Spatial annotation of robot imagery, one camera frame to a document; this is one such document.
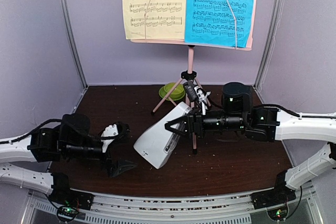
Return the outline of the white metronome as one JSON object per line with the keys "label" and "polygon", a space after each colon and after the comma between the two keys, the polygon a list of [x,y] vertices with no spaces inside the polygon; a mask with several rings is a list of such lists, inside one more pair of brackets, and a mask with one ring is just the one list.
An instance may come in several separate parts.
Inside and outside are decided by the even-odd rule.
{"label": "white metronome", "polygon": [[133,148],[154,168],[166,164],[175,149],[179,135],[165,129],[165,123],[175,120],[191,111],[191,107],[181,102],[166,116],[149,127],[135,142]]}

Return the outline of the pink music stand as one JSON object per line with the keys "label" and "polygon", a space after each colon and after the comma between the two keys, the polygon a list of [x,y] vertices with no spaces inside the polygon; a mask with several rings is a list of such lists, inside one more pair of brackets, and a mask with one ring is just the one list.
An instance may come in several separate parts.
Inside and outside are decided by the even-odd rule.
{"label": "pink music stand", "polygon": [[[253,28],[254,28],[254,22],[255,22],[255,12],[256,12],[256,2],[257,0],[254,0],[254,6],[253,6],[253,13],[251,16],[251,28],[249,37],[247,40],[247,44],[245,48],[238,48],[238,47],[226,47],[226,46],[217,46],[213,45],[213,47],[217,48],[225,48],[225,49],[235,49],[235,50],[242,50],[242,51],[251,51],[252,44],[253,44]],[[184,40],[155,40],[155,39],[134,39],[131,40],[132,42],[137,43],[152,43],[152,44],[171,44],[171,45],[185,45],[188,46],[188,64],[187,64],[187,70],[184,72],[181,72],[181,77],[177,82],[175,82],[175,85],[173,88],[175,88],[178,84],[180,84],[183,80],[193,80],[196,81],[196,83],[201,86],[198,78],[193,74],[193,63],[194,63],[194,45],[188,45],[184,42]],[[207,44],[197,44],[197,46],[211,46]],[[170,94],[173,90],[169,91],[162,99],[161,101],[152,109],[151,114],[154,115],[155,112],[159,109],[159,107],[163,104],[164,101],[168,98],[175,106],[176,103],[171,99]]]}

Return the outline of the blue sheet music page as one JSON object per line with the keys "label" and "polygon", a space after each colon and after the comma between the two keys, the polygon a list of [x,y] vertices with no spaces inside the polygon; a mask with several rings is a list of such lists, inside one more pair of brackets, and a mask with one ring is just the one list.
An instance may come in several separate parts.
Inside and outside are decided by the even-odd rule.
{"label": "blue sheet music page", "polygon": [[190,44],[248,48],[255,0],[186,0],[184,40]]}

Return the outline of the yellow sheet music page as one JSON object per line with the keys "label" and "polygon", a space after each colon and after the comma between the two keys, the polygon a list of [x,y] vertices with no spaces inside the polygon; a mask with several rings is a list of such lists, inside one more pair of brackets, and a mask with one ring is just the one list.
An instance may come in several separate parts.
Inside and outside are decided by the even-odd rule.
{"label": "yellow sheet music page", "polygon": [[125,37],[183,40],[186,0],[122,0]]}

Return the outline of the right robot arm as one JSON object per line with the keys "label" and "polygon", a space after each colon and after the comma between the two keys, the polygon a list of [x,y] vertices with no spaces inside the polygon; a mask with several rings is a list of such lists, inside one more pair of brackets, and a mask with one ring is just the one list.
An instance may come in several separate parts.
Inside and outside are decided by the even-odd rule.
{"label": "right robot arm", "polygon": [[183,137],[203,137],[206,132],[241,131],[251,140],[317,140],[325,144],[301,164],[277,175],[269,192],[279,204],[305,182],[335,168],[335,114],[310,114],[290,111],[277,104],[253,105],[251,87],[230,82],[222,87],[221,105],[215,111],[192,110],[165,124],[165,129]]}

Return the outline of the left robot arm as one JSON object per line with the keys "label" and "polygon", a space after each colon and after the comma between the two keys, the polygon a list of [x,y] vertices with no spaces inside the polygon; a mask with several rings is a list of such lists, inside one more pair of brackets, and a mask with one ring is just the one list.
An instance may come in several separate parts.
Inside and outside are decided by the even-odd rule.
{"label": "left robot arm", "polygon": [[124,143],[130,133],[122,122],[108,125],[99,135],[90,135],[90,120],[82,114],[65,114],[49,119],[16,137],[1,139],[1,182],[55,195],[64,205],[76,197],[63,173],[38,173],[15,166],[15,162],[58,162],[61,159],[99,161],[108,177],[117,177],[136,168],[136,163],[114,161],[110,147]]}

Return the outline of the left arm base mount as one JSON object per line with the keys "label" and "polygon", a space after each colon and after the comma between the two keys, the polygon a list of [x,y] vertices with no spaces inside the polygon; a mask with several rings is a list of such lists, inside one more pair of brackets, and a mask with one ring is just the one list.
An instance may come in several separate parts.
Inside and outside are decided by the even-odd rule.
{"label": "left arm base mount", "polygon": [[71,222],[80,213],[80,210],[90,210],[94,195],[80,191],[58,191],[50,195],[45,194],[48,201],[56,209],[56,217],[61,222]]}

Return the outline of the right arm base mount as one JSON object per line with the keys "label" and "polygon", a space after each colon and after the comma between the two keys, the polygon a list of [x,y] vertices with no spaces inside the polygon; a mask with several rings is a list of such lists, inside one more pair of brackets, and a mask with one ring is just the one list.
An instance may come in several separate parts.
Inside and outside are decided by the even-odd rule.
{"label": "right arm base mount", "polygon": [[288,203],[295,199],[296,193],[275,190],[260,191],[251,195],[254,209],[266,208],[268,217],[276,222],[289,217]]}

